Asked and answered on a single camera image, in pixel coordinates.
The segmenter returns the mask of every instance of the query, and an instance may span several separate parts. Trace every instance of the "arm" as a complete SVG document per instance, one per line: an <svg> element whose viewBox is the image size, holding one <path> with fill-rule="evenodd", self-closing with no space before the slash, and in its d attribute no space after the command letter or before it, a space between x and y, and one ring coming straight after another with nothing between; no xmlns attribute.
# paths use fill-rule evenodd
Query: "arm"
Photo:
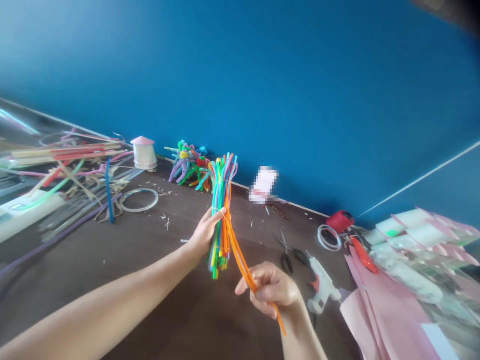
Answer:
<svg viewBox="0 0 480 360"><path fill-rule="evenodd" d="M280 309L286 330L286 336L281 337L285 360L327 360L297 284L270 262L257 265L250 271L258 286L256 294L250 292L253 305L274 320L277 313L269 303L276 303ZM242 279L235 293L241 295L247 289L247 283Z"/></svg>
<svg viewBox="0 0 480 360"><path fill-rule="evenodd" d="M48 316L0 349L0 360L101 359L199 264L224 213L210 209L187 244Z"/></svg>

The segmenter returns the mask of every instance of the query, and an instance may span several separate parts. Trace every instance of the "hand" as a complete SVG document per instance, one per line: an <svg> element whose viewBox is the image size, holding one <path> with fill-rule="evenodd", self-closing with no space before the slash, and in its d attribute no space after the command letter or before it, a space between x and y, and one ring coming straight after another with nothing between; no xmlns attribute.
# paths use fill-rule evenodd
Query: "hand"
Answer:
<svg viewBox="0 0 480 360"><path fill-rule="evenodd" d="M224 217L227 212L226 208L222 208L212 216L213 207L207 210L196 227L193 236L190 238L188 245L201 252L201 256L208 254L210 251L210 242L215 232L215 225Z"/></svg>
<svg viewBox="0 0 480 360"><path fill-rule="evenodd" d="M258 287L256 294L250 291L250 301L268 317L277 319L277 312L269 303L289 309L303 302L295 281L271 262L254 266L250 272ZM236 286L235 294L242 295L247 289L247 282L242 278Z"/></svg>

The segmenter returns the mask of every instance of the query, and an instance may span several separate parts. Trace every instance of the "table surface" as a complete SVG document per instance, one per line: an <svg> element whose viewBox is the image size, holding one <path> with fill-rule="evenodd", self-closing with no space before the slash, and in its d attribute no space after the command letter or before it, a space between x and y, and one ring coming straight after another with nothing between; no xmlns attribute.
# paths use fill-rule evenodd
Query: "table surface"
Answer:
<svg viewBox="0 0 480 360"><path fill-rule="evenodd" d="M159 161L157 173L144 172L125 191L139 187L171 192L145 213L124 213L109 222L89 221L60 243L35 256L0 279L0 346L80 296L144 268L178 249L189 239L211 206L212 195L184 184L169 183L172 164ZM283 228L288 245L315 256L337 288L355 283L342 252L324 250L317 228L325 218L290 204L280 204L289 220L248 201L248 190L233 187L232 222L249 266L270 261L280 266L283 247L275 239ZM170 224L165 227L167 219ZM0 267L41 244L37 227L0 244ZM313 296L312 275L292 257L303 298ZM200 265L125 338L106 359L281 359L278 324L251 304L248 295L235 296L241 278L235 259L212 280ZM359 359L358 346L340 313L329 300L318 317L316 332L330 359Z"/></svg>

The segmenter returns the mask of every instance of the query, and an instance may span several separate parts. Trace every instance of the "clear tape roll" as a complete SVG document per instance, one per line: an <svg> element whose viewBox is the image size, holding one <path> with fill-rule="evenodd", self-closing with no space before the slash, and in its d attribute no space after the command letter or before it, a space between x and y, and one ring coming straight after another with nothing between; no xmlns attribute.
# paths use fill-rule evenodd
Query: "clear tape roll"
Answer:
<svg viewBox="0 0 480 360"><path fill-rule="evenodd" d="M148 204L147 206L142 207L142 208L132 209L132 208L126 207L124 205L124 202L128 199L128 197L132 196L133 194L137 194L137 193L152 193L155 196L155 198L153 199L153 201L150 204ZM126 211L127 213L141 213L141 212L150 210L155 205L157 205L158 202L159 202L159 193L156 192L155 190L147 189L147 188L145 188L145 189L135 189L135 190L127 192L125 195L123 195L121 197L120 206L123 209L123 211Z"/></svg>
<svg viewBox="0 0 480 360"><path fill-rule="evenodd" d="M337 244L332 245L327 240L325 240L324 237L322 236L323 231L327 231L331 233L333 236L335 236ZM336 253L340 251L340 249L342 248L342 240L340 239L339 234L328 225L321 225L318 228L317 236L318 236L318 242L320 243L320 245L323 246L323 248L328 250L329 252Z"/></svg>

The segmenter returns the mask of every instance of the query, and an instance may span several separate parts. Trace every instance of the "small white tower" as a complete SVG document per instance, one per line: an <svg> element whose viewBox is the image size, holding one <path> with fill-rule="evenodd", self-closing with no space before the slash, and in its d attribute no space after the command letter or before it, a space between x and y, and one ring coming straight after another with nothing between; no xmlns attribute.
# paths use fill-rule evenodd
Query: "small white tower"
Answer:
<svg viewBox="0 0 480 360"><path fill-rule="evenodd" d="M137 169L152 171L157 167L157 156L155 155L155 141L144 136L137 137L131 141L135 155L135 167Z"/></svg>

